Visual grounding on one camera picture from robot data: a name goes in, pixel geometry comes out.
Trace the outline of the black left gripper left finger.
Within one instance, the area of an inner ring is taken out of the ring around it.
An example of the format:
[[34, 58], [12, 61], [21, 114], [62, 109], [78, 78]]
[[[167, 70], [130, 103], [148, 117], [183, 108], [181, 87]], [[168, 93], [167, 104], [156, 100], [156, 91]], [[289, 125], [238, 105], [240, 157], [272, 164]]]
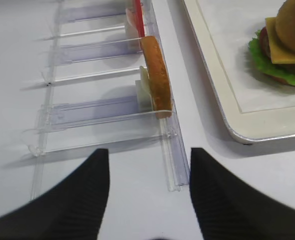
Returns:
[[107, 149], [28, 204], [0, 217], [0, 240], [95, 240], [110, 192]]

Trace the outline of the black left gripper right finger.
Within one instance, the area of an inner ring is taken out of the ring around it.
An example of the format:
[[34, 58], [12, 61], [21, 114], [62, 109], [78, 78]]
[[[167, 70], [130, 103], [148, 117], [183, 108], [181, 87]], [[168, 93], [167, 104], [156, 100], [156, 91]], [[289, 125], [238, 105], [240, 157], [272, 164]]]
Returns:
[[191, 149], [189, 191], [205, 240], [295, 240], [295, 209], [254, 189], [203, 148]]

